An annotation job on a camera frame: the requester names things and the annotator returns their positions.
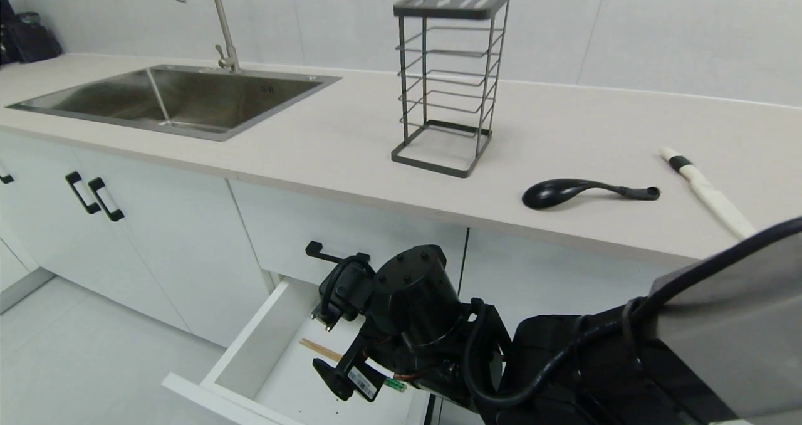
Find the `countertop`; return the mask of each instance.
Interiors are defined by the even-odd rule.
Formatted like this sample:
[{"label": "countertop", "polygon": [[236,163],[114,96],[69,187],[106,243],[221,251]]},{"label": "countertop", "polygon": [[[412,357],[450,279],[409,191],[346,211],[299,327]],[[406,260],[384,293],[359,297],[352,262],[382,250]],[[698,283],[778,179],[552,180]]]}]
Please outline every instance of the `countertop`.
[{"label": "countertop", "polygon": [[[0,69],[0,105],[161,63],[214,66],[61,56]],[[473,174],[456,179],[390,161],[403,139],[394,74],[244,68],[343,79],[227,142],[8,108],[0,108],[0,130],[668,265],[710,256],[737,240],[660,159],[661,146],[687,156],[758,229],[802,216],[802,108],[504,81],[492,142]],[[530,185],[553,177],[658,186],[662,197],[631,202],[589,193],[549,211],[521,203]]]}]

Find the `metal rack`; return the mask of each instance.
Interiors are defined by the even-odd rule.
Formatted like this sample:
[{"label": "metal rack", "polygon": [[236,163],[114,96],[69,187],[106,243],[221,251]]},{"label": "metal rack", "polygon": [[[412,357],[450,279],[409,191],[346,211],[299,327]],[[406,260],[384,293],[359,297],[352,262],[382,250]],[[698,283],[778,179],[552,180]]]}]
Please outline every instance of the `metal rack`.
[{"label": "metal rack", "polygon": [[[496,15],[504,8],[504,21],[496,27]],[[401,59],[401,101],[403,115],[398,120],[404,125],[404,141],[392,151],[394,162],[436,171],[449,176],[470,176],[479,158],[492,137],[493,114],[496,109],[496,92],[501,67],[501,53],[507,30],[509,0],[401,0],[393,6],[398,16],[398,50]],[[405,36],[405,20],[419,18],[420,31],[411,37]],[[466,25],[430,25],[429,19],[461,19]],[[489,25],[476,27],[476,21],[489,21]],[[450,40],[464,39],[461,34],[481,37],[487,33],[487,46],[481,50],[466,48],[438,48],[430,38],[438,33],[457,33]],[[414,57],[407,63],[407,56]],[[476,70],[433,68],[433,63],[443,63],[447,57],[475,60],[481,63]],[[458,105],[447,104],[448,99],[458,100]],[[422,120],[414,122],[412,112],[420,106]],[[433,119],[433,110],[446,110],[447,119]],[[453,112],[476,115],[476,124],[454,122]],[[410,126],[417,128],[410,133]],[[467,167],[454,167],[407,157],[402,152],[428,130],[435,130],[458,137],[475,139],[469,154]]]}]

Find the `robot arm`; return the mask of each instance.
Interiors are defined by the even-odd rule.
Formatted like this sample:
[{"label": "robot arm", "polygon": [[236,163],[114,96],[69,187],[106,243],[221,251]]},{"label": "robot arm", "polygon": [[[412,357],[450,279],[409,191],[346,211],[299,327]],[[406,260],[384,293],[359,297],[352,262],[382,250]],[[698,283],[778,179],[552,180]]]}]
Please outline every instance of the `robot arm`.
[{"label": "robot arm", "polygon": [[337,367],[313,362],[333,393],[373,401],[383,382],[373,359],[488,425],[802,423],[802,218],[627,305],[531,317],[512,339],[492,305],[459,302],[445,265],[435,245],[378,271],[365,257],[338,263],[313,314],[327,328],[366,322]]}]

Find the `barcode label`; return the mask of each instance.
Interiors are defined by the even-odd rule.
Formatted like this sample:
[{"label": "barcode label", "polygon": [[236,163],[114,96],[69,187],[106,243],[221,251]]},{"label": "barcode label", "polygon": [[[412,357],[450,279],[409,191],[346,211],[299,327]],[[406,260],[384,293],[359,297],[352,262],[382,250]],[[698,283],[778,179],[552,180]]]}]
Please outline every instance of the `barcode label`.
[{"label": "barcode label", "polygon": [[372,400],[376,396],[376,387],[356,367],[352,367],[348,372],[348,379],[352,380],[353,384],[359,388],[359,391],[362,391],[369,399]]}]

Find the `kitchen sink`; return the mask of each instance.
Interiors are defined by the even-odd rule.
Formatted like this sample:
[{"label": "kitchen sink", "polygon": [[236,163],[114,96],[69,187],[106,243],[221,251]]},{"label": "kitchen sink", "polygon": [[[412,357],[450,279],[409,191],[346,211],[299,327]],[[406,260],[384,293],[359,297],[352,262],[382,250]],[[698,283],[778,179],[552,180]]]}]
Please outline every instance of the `kitchen sink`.
[{"label": "kitchen sink", "polygon": [[223,142],[337,80],[160,65],[8,108]]}]

